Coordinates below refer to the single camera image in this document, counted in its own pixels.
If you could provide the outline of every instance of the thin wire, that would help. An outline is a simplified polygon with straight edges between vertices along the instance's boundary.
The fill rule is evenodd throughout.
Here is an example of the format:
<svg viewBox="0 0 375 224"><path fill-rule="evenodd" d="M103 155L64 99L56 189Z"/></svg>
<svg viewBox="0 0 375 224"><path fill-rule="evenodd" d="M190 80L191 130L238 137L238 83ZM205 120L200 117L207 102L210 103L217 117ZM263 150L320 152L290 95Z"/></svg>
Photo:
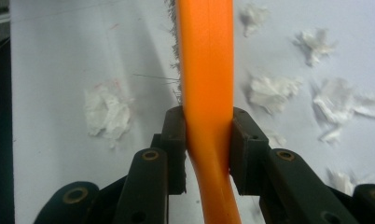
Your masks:
<svg viewBox="0 0 375 224"><path fill-rule="evenodd" d="M141 75L141 74L133 74L134 76L138 77L152 77L147 75ZM153 78L161 78L161 79L170 79L170 80L179 80L178 78L170 78L170 77L153 77Z"/></svg>

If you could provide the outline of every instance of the paper scrap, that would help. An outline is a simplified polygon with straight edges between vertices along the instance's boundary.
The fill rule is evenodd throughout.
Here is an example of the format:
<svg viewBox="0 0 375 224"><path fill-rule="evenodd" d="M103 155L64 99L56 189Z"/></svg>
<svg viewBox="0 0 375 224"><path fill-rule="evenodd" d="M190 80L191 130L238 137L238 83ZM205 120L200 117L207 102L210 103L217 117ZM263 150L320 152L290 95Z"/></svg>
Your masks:
<svg viewBox="0 0 375 224"><path fill-rule="evenodd" d="M320 138L321 141L339 141L342 127L355 113L375 118L375 93L357 92L342 78L328 80L313 102L319 106L326 120L336 125Z"/></svg>
<svg viewBox="0 0 375 224"><path fill-rule="evenodd" d="M256 7L254 4L246 4L241 12L241 20L244 25L243 35L248 37L267 19L270 12L264 7Z"/></svg>
<svg viewBox="0 0 375 224"><path fill-rule="evenodd" d="M337 43L328 44L327 29L317 29L316 33L313 31L303 31L298 37L299 45L303 47L303 50L308 50L307 64L314 66L320 62L320 59L324 55L328 55L333 52Z"/></svg>
<svg viewBox="0 0 375 224"><path fill-rule="evenodd" d="M270 129L262 129L262 132L269 139L269 146L271 148L283 148L286 144L286 139L277 132Z"/></svg>
<svg viewBox="0 0 375 224"><path fill-rule="evenodd" d="M85 114L89 135L100 135L115 147L117 140L130 129L131 112L109 88L100 85L85 91Z"/></svg>
<svg viewBox="0 0 375 224"><path fill-rule="evenodd" d="M330 184L334 189L352 196L356 186L361 184L366 184L371 179L374 178L374 175L367 175L364 178L356 178L354 174L347 175L344 172L328 170L328 176Z"/></svg>
<svg viewBox="0 0 375 224"><path fill-rule="evenodd" d="M302 81L288 77L253 77L249 101L269 114L284 111L288 98L297 95Z"/></svg>

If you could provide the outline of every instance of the crumpled tissue paper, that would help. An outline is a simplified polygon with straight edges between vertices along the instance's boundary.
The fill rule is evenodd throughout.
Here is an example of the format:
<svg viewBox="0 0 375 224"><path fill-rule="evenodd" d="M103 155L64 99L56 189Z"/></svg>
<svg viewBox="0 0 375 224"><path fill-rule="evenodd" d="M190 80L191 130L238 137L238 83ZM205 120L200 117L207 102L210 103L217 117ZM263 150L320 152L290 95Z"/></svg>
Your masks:
<svg viewBox="0 0 375 224"><path fill-rule="evenodd" d="M99 85L92 91L85 91L85 115L89 135L109 139L110 147L130 129L131 111L129 105L112 91L112 85Z"/></svg>
<svg viewBox="0 0 375 224"><path fill-rule="evenodd" d="M337 42L329 45L326 42L327 39L327 29L317 29L314 34L312 31L303 31L298 37L298 45L302 47L303 50L308 50L307 64L309 66L314 66L316 63L320 62L320 59L324 55L328 55L333 52Z"/></svg>
<svg viewBox="0 0 375 224"><path fill-rule="evenodd" d="M264 7L256 7L254 4L246 4L240 14L244 25L243 35L248 37L252 35L258 27L267 19L270 12Z"/></svg>
<svg viewBox="0 0 375 224"><path fill-rule="evenodd" d="M301 84L300 78L253 77L249 101L263 106L269 114L282 112L288 98L298 94Z"/></svg>
<svg viewBox="0 0 375 224"><path fill-rule="evenodd" d="M336 125L320 138L325 142L339 141L343 125L355 113L375 118L375 93L357 92L342 78L328 80L313 102L319 106L326 120Z"/></svg>

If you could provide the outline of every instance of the white surface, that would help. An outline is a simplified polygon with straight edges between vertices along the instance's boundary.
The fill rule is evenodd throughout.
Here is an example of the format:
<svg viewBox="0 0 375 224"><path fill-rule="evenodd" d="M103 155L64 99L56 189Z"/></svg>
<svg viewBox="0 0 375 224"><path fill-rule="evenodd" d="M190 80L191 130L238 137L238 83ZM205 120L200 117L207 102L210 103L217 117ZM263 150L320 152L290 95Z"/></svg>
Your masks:
<svg viewBox="0 0 375 224"><path fill-rule="evenodd" d="M235 1L235 105L262 126L284 136L327 180L326 168L375 174L375 119L345 126L339 144L318 141L327 129L313 110L313 97L327 77L343 77L375 91L375 1L258 1L270 16L257 33L243 36ZM177 105L167 80L176 78L172 27L162 0L11 1L15 211L32 223L60 187L78 180L100 188L125 176L133 154L161 131L165 111ZM336 51L314 68L293 45L301 30L327 28ZM245 97L248 79L261 68L275 76L303 77L299 95L285 111L269 115ZM111 78L134 98L132 127L109 149L87 135L84 90ZM236 196L243 223L256 205ZM170 198L171 223L202 223L196 180L187 161L187 194Z"/></svg>

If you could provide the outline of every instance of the black mechanical part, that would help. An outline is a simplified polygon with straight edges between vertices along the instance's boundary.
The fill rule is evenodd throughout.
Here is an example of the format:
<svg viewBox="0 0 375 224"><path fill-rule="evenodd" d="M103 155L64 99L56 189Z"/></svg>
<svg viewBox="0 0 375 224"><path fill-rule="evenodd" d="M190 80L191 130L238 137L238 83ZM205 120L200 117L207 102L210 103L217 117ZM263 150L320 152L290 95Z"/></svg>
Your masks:
<svg viewBox="0 0 375 224"><path fill-rule="evenodd" d="M291 223L358 223L298 154L273 149L264 164Z"/></svg>
<svg viewBox="0 0 375 224"><path fill-rule="evenodd" d="M66 185L42 208L35 224L85 223L98 194L98 187L89 182Z"/></svg>
<svg viewBox="0 0 375 224"><path fill-rule="evenodd" d="M265 177L263 190L259 200L260 210L268 224L289 224L291 223L270 180Z"/></svg>
<svg viewBox="0 0 375 224"><path fill-rule="evenodd" d="M135 154L127 176L102 190L88 182L63 187L35 223L168 223L168 195L186 191L185 135L182 107L175 107L151 148ZM354 197L329 188L297 153L271 149L239 108L229 156L237 190L260 196L267 223L375 223L375 185L358 186Z"/></svg>
<svg viewBox="0 0 375 224"><path fill-rule="evenodd" d="M354 190L352 211L360 223L375 223L375 185L359 185Z"/></svg>
<svg viewBox="0 0 375 224"><path fill-rule="evenodd" d="M135 154L113 224L168 222L167 168L167 154L159 148Z"/></svg>
<svg viewBox="0 0 375 224"><path fill-rule="evenodd" d="M163 149L168 158L169 194L186 192L186 124L182 106L166 113L161 134L153 136L151 147Z"/></svg>
<svg viewBox="0 0 375 224"><path fill-rule="evenodd" d="M270 150L269 139L249 114L234 107L229 168L240 195L260 195L263 159Z"/></svg>

